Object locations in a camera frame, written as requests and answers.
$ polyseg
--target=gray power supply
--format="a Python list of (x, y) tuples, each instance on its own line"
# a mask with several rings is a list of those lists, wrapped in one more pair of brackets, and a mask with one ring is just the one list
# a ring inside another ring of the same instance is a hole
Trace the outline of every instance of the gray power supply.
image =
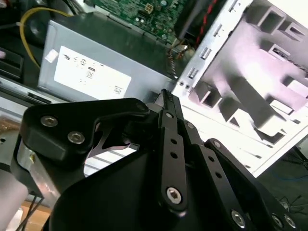
[(45, 44), (38, 87), (69, 101), (148, 102), (176, 83), (166, 47), (98, 12), (50, 21)]

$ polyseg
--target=wooden surface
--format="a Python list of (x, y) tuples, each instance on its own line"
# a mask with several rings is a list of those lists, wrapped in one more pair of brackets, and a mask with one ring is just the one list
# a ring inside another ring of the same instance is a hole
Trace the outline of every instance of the wooden surface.
[[(25, 219), (30, 205), (31, 205), (30, 202), (27, 201), (23, 202), (21, 208), (23, 209), (24, 212), (21, 221)], [(41, 231), (50, 213), (51, 213), (50, 208), (40, 205), (28, 220), (26, 231)]]

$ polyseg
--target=blue wire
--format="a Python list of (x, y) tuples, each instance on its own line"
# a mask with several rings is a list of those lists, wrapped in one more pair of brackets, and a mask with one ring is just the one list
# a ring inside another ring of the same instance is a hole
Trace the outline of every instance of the blue wire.
[(273, 176), (277, 179), (284, 180), (284, 181), (300, 181), (300, 180), (304, 180), (305, 178), (308, 179), (308, 175), (305, 175), (305, 176), (302, 176), (302, 177), (299, 177), (299, 178), (293, 178), (293, 179), (281, 178), (279, 176), (276, 176), (275, 174), (273, 174)]

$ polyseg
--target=green circuit board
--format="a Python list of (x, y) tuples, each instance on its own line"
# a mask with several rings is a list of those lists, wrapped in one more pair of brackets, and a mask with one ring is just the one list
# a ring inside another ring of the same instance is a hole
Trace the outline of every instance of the green circuit board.
[(96, 6), (167, 43), (172, 43), (176, 38), (173, 27), (186, 1), (92, 0)]

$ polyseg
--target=metal rivet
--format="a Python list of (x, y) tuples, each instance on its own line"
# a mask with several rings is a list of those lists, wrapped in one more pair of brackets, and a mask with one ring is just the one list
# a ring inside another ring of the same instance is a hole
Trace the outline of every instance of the metal rivet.
[(239, 212), (232, 210), (231, 212), (232, 219), (238, 225), (238, 227), (244, 229), (245, 228), (245, 220)]
[(42, 123), (42, 125), (50, 127), (50, 128), (58, 125), (58, 120), (55, 117), (52, 117), (50, 115), (43, 116), (40, 119), (40, 122)]
[(173, 118), (173, 115), (170, 114), (169, 112), (166, 113), (166, 116), (168, 116), (168, 117), (171, 118), (171, 119)]
[(288, 224), (289, 224), (293, 229), (296, 228), (296, 225), (295, 225), (294, 221), (293, 221), (288, 215), (284, 215), (284, 219), (288, 222)]
[(271, 217), (273, 218), (274, 222), (280, 227), (280, 228), (283, 228), (283, 224), (282, 222), (280, 221), (280, 219), (275, 215), (271, 215)]
[(190, 122), (187, 122), (187, 126), (188, 126), (189, 128), (191, 128), (191, 129), (194, 129), (194, 125), (193, 125), (192, 123), (190, 123)]
[(68, 135), (68, 140), (75, 144), (82, 144), (85, 141), (85, 137), (82, 135), (81, 132), (72, 131)]
[(214, 145), (215, 145), (217, 148), (220, 148), (220, 147), (221, 147), (220, 143), (218, 143), (217, 141), (214, 141), (213, 143), (214, 143)]
[(167, 189), (167, 197), (169, 198), (169, 200), (172, 203), (174, 203), (176, 205), (178, 205), (182, 201), (182, 196), (181, 196), (180, 192), (173, 187), (170, 187), (170, 188)]

